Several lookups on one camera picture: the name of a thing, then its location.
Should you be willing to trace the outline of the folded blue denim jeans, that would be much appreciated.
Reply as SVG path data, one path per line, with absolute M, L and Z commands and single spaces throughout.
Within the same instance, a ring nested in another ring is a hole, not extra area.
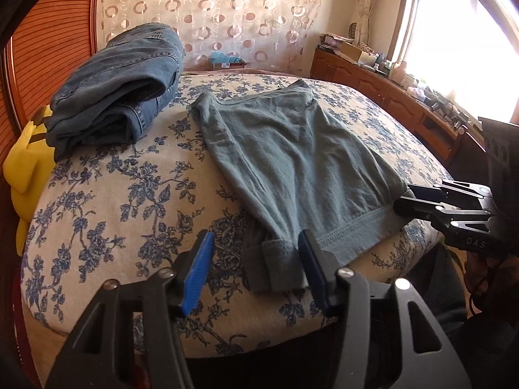
M 171 102 L 184 49 L 171 26 L 146 23 L 111 39 L 51 98 L 48 146 L 61 161 L 83 146 L 139 141 Z

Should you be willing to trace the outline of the cardboard box on cabinet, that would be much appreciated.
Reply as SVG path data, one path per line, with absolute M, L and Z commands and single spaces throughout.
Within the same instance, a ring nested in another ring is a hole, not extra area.
M 347 59 L 350 59 L 353 62 L 373 66 L 377 59 L 376 54 L 371 54 L 363 51 L 359 47 L 356 47 L 350 43 L 344 42 L 341 44 L 339 48 L 339 52 L 345 56 Z

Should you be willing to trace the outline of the wooden slatted wardrobe door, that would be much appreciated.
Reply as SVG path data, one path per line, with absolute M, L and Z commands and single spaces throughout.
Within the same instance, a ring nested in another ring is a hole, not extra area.
M 96 50 L 95 0 L 1 0 L 1 155 Z

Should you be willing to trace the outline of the cardboard box with blue cloth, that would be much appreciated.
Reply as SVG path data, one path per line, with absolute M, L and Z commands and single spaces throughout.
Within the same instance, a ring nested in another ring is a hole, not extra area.
M 246 62 L 240 57 L 227 55 L 223 52 L 213 52 L 209 57 L 209 63 L 213 70 L 244 68 Z

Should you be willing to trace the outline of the circle patterned sheer curtain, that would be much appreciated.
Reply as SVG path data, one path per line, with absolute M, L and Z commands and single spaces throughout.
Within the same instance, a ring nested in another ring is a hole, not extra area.
M 167 24 L 185 51 L 184 68 L 206 70 L 214 53 L 249 68 L 301 74 L 321 0 L 97 0 L 97 44 L 151 22 Z

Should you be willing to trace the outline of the wooden cabinet under window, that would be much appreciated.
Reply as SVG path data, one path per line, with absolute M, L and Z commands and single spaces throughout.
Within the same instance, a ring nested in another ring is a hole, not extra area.
M 323 47 L 314 52 L 313 79 L 346 85 L 362 93 L 417 136 L 447 167 L 461 160 L 464 134 L 380 74 L 370 72 Z

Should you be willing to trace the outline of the yellow Pikachu plush toy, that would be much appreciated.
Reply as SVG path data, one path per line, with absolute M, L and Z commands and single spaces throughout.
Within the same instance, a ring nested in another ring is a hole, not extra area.
M 11 186 L 11 201 L 19 216 L 16 233 L 19 256 L 23 255 L 32 216 L 54 168 L 54 149 L 46 142 L 46 122 L 51 115 L 52 110 L 46 105 L 32 116 L 3 164 L 5 179 Z

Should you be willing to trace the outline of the blue floral bed sheet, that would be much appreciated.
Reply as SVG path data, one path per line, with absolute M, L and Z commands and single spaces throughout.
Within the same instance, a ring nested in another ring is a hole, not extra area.
M 55 165 L 26 237 L 21 291 L 35 321 L 67 334 L 105 280 L 138 282 L 170 266 L 201 230 L 214 235 L 214 257 L 200 301 L 179 333 L 188 357 L 221 357 L 267 348 L 325 327 L 307 284 L 253 291 L 241 263 L 250 222 L 215 163 L 191 113 L 210 92 L 238 99 L 304 81 L 319 105 L 377 152 L 407 186 L 433 186 L 445 167 L 398 121 L 345 85 L 267 74 L 181 78 L 176 99 L 134 144 L 84 147 Z M 357 256 L 373 279 L 408 271 L 438 242 L 414 219 Z

